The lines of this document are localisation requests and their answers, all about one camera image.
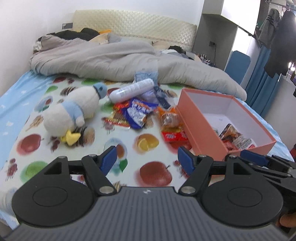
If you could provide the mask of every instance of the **power socket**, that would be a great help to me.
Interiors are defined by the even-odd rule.
[[[210,46],[210,47],[215,47],[216,44],[215,44],[214,42],[210,41],[209,46]]]

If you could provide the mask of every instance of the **cream tufted headboard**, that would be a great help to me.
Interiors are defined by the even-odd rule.
[[[136,37],[145,41],[167,41],[191,51],[197,26],[173,18],[143,12],[109,9],[77,10],[73,17],[73,30],[92,28],[97,31],[111,29],[121,37]]]

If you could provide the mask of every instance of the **open box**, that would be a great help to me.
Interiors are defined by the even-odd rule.
[[[218,129],[220,134],[229,123],[254,141],[256,147],[249,149],[252,152],[266,155],[276,143],[260,121],[233,96],[183,89],[176,109],[196,155],[205,154],[216,161],[223,161],[229,153],[239,156],[240,150],[229,151],[213,130]]]

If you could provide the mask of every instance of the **plush duck toy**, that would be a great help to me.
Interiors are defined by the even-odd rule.
[[[73,133],[82,127],[85,119],[92,118],[99,100],[107,94],[107,86],[97,83],[73,90],[64,102],[51,106],[44,112],[44,127],[51,136],[60,137],[62,142],[72,146],[81,134]]]

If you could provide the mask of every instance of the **silver bolt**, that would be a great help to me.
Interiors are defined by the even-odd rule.
[[[191,186],[185,186],[181,188],[181,192],[185,194],[192,194],[192,193],[195,193],[195,191],[196,191],[195,188]]]
[[[114,189],[109,186],[103,186],[99,189],[99,191],[100,193],[103,193],[103,194],[110,194],[110,193],[113,193]]]

